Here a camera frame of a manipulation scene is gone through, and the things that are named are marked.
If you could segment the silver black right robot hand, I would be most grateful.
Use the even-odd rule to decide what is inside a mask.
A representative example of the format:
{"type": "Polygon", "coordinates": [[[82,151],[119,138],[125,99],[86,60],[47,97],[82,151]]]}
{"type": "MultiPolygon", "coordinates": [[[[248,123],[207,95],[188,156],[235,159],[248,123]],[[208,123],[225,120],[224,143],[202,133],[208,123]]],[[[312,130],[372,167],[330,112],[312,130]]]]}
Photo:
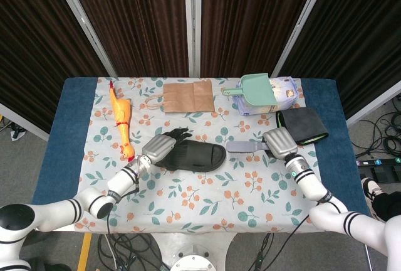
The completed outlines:
{"type": "Polygon", "coordinates": [[[263,134],[263,138],[276,159],[283,161],[288,155],[298,153],[298,146],[285,127],[271,129],[263,134]]]}

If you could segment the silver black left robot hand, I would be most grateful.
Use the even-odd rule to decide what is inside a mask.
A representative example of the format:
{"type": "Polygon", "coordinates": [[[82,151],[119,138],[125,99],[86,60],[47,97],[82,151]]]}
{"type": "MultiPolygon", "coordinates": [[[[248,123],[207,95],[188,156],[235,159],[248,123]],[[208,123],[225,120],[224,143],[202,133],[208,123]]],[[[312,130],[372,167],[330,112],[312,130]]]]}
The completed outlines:
{"type": "Polygon", "coordinates": [[[142,147],[142,155],[146,156],[151,164],[156,164],[165,158],[171,150],[184,139],[191,137],[188,128],[176,128],[163,134],[155,135],[142,147]]]}

